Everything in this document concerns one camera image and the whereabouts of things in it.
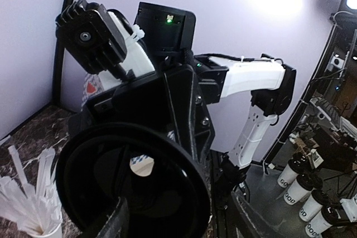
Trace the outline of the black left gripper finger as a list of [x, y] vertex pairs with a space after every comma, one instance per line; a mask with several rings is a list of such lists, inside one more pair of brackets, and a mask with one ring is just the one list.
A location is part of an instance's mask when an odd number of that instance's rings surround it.
[[96, 237], [128, 237], [129, 207], [125, 198], [120, 198]]

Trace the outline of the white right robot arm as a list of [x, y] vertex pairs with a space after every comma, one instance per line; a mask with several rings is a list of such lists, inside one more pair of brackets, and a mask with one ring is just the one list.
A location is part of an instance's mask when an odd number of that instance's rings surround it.
[[[108, 12], [129, 48], [128, 60], [122, 67], [125, 71], [132, 69], [137, 77], [144, 78], [144, 75], [154, 71], [153, 63], [149, 64], [149, 56], [143, 56], [144, 44], [142, 43], [142, 47], [139, 48], [139, 41], [148, 37], [149, 30], [140, 28], [144, 23], [131, 26], [117, 10], [111, 9]], [[269, 127], [268, 123], [273, 126], [274, 119], [278, 120], [291, 103], [296, 70], [283, 63], [277, 63], [278, 60], [280, 59], [264, 54], [258, 59], [236, 58], [222, 54], [193, 56], [196, 73], [203, 79], [207, 81], [211, 79], [204, 76], [204, 71], [207, 75], [222, 73], [223, 82], [216, 82], [219, 88], [217, 97], [215, 96], [212, 101], [209, 97], [204, 97], [207, 104], [218, 103], [220, 99], [239, 92], [251, 92], [250, 119], [247, 119], [234, 148], [228, 151], [230, 162], [239, 169], [248, 168], [256, 148]], [[120, 79], [114, 78], [109, 70], [101, 71], [99, 75], [88, 74], [86, 79], [85, 87], [93, 85], [95, 90], [84, 93], [87, 97], [83, 97], [83, 101], [123, 84]]]

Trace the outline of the black coffee cup lid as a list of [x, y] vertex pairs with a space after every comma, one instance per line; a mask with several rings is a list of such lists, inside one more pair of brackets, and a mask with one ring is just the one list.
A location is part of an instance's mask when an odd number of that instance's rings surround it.
[[71, 138], [59, 155], [56, 184], [71, 221], [86, 231], [118, 202], [129, 237], [202, 237], [210, 197], [200, 165], [165, 135], [108, 123]]

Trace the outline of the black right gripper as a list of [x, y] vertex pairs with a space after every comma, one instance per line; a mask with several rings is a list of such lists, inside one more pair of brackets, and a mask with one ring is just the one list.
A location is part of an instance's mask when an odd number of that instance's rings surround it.
[[205, 80], [181, 65], [125, 82], [88, 99], [69, 119], [70, 137], [104, 123], [138, 124], [163, 135], [173, 132], [174, 141], [202, 162], [215, 134], [204, 97], [214, 100], [216, 84]]

